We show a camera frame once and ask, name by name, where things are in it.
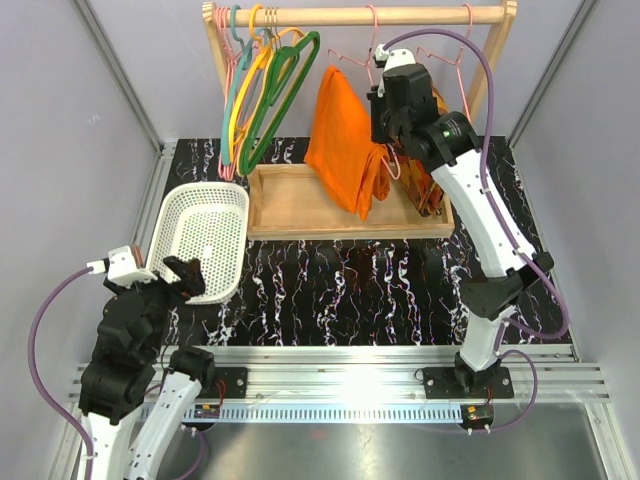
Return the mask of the wooden clothes rack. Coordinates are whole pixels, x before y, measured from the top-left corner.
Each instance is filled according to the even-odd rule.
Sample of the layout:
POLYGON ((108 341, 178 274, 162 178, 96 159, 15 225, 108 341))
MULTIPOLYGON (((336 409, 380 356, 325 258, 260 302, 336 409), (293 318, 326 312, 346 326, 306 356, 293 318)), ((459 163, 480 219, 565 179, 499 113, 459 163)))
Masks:
MULTIPOLYGON (((376 11, 377 26, 415 27, 415 26, 461 26, 473 23, 473 25, 490 25, 490 31, 484 43, 483 53, 489 62, 492 73, 502 54, 504 45, 509 36, 512 24, 517 13, 517 1, 500 1, 493 6, 472 6, 471 14, 466 6, 419 6, 409 7, 394 4, 390 7, 374 7, 376 11)), ((227 70, 229 60, 223 48, 223 35, 217 29, 215 13, 218 6, 214 2, 205 2, 202 5, 202 17, 207 33, 210 50, 214 59, 219 83, 224 94, 227 83, 227 70)), ((235 14, 236 26, 247 27, 251 9, 240 9, 235 14)), ((269 17, 268 12, 256 13, 254 26, 271 26, 272 19, 275 27, 299 27, 311 29, 312 27, 355 28, 375 26, 374 13, 369 7, 326 7, 326 8, 282 8, 276 9, 269 17)), ((487 95, 487 81, 481 72, 481 66, 476 68, 471 85, 466 91, 467 105, 472 119, 477 116, 482 102, 487 95)), ((295 122, 286 120, 278 130, 285 137, 305 136, 311 131, 311 97, 302 97, 307 103, 299 103, 296 100, 294 113, 301 120, 295 122)))

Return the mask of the wooden tray base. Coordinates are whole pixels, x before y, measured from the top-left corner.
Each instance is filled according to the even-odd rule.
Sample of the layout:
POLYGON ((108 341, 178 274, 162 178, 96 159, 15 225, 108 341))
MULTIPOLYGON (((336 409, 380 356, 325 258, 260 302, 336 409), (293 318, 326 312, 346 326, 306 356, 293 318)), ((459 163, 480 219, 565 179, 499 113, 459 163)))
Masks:
POLYGON ((403 187, 373 201, 365 221, 339 208, 306 164, 259 165, 248 176, 252 240, 370 240, 448 238, 455 229, 451 204, 423 217, 403 187))

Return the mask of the aluminium mounting rail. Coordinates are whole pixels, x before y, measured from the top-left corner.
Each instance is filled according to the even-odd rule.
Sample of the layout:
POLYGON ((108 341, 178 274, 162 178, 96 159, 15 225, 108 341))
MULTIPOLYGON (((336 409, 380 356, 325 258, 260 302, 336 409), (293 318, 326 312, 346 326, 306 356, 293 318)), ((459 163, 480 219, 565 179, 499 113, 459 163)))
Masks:
MULTIPOLYGON (((220 421, 226 423, 458 423, 463 399, 427 397, 420 371, 451 364, 454 346, 210 347, 218 368, 241 367, 229 380, 220 421)), ((511 399, 483 395, 497 412, 529 402, 607 403, 599 366, 581 362, 571 346, 519 345, 503 362, 511 399)))

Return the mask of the white perforated plastic basket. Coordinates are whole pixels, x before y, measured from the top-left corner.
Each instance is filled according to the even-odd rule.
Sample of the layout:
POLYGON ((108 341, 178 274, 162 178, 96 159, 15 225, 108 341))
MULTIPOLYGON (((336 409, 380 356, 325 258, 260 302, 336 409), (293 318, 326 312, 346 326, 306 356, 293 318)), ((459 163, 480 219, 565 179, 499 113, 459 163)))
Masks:
POLYGON ((205 291, 190 305, 224 303, 237 291, 249 218, 249 195, 228 182, 196 182, 164 198, 150 243, 146 268, 169 283, 178 277, 163 263, 168 256, 200 261, 205 291))

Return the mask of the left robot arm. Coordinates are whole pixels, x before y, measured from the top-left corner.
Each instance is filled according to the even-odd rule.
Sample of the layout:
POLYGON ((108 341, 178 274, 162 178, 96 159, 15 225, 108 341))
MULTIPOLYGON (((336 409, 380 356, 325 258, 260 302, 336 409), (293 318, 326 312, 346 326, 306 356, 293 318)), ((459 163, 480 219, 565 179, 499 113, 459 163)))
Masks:
POLYGON ((170 358, 159 396, 138 436, 131 435, 169 326, 172 303, 204 294, 201 263, 163 259, 175 280, 115 253, 105 262, 104 286, 113 296, 103 308, 91 360, 81 376, 79 408, 89 435, 88 479, 154 479, 174 432, 196 397, 217 383, 211 352, 181 347, 170 358))

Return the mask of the teal plastic hanger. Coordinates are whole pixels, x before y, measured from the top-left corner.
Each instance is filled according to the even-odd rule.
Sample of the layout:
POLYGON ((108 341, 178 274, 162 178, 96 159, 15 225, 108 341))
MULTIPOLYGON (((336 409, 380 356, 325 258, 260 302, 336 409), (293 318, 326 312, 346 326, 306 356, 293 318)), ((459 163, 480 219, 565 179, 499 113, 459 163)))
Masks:
POLYGON ((227 85, 225 87, 225 110, 223 114, 221 146, 220 146, 220 162, 219 173, 222 178, 231 181, 235 175, 235 167, 233 166, 231 147, 228 138, 231 126, 231 113, 236 93, 240 81, 238 73, 247 71, 253 58, 255 40, 244 41, 236 32, 236 13, 240 9, 239 5, 233 5, 230 9, 230 30, 233 39, 240 45, 241 50, 236 54, 230 49, 230 63, 227 72, 227 85))

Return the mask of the yellow plastic hanger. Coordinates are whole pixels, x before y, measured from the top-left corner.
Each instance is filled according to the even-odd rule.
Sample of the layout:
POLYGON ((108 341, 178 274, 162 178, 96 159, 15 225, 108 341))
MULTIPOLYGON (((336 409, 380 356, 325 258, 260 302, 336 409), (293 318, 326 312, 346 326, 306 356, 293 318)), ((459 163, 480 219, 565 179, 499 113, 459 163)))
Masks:
POLYGON ((263 80, 271 54, 279 47, 292 45, 304 32, 296 27, 289 27, 281 32, 275 30, 272 25, 267 25, 262 30, 256 29, 257 13, 264 9, 261 4, 252 7, 249 17, 249 33, 255 40, 253 58, 236 94, 231 113, 231 126, 228 134, 231 155, 235 172, 242 141, 245 138, 248 122, 251 119, 257 101, 263 92, 263 80))

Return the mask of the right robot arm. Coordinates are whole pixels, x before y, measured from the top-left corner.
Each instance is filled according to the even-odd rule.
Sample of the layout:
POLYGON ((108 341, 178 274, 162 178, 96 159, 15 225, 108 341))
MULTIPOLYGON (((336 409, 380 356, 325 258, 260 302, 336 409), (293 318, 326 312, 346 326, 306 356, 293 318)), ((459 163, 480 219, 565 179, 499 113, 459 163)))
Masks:
POLYGON ((483 274, 460 288, 469 310, 466 336, 447 369, 442 390, 464 397, 493 392, 501 370, 496 343, 521 294, 553 267, 547 252, 519 234, 481 159, 481 140, 460 112, 442 114, 431 76, 412 54, 400 50, 386 61, 371 102, 372 139, 391 144, 417 161, 449 197, 479 256, 483 274))

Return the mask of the camouflage orange trousers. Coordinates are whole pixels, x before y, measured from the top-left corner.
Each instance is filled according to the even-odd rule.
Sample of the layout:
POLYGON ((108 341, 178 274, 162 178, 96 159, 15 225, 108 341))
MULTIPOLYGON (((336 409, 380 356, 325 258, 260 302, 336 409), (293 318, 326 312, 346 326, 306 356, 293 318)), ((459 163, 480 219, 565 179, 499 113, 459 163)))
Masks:
POLYGON ((422 217, 439 214, 444 192, 422 164, 406 155, 396 154, 400 165, 399 182, 408 199, 422 217))

